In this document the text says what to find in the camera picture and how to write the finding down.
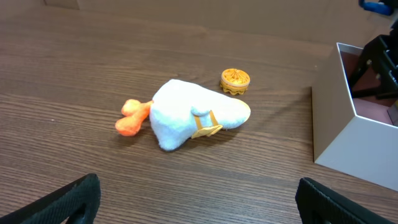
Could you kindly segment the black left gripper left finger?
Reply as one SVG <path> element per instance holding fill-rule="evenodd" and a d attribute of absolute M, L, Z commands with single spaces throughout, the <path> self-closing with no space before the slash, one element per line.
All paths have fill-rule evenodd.
<path fill-rule="evenodd" d="M 87 174 L 12 213 L 4 224 L 58 224 L 94 222 L 101 200 L 100 180 Z"/>

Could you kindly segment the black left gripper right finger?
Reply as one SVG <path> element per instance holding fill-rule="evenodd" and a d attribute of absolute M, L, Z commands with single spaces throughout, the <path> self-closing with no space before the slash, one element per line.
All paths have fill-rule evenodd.
<path fill-rule="evenodd" d="M 300 179 L 295 201 L 303 224 L 393 224 L 309 177 Z"/>

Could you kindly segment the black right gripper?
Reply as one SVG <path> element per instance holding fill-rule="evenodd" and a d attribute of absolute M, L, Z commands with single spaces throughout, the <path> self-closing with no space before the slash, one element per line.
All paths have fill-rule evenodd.
<path fill-rule="evenodd" d="M 371 68 L 380 85 L 373 88 L 354 90 L 355 84 Z M 381 34 L 368 42 L 361 52 L 356 68 L 348 79 L 353 98 L 375 96 L 378 100 L 397 97 L 397 29 L 388 35 Z"/>

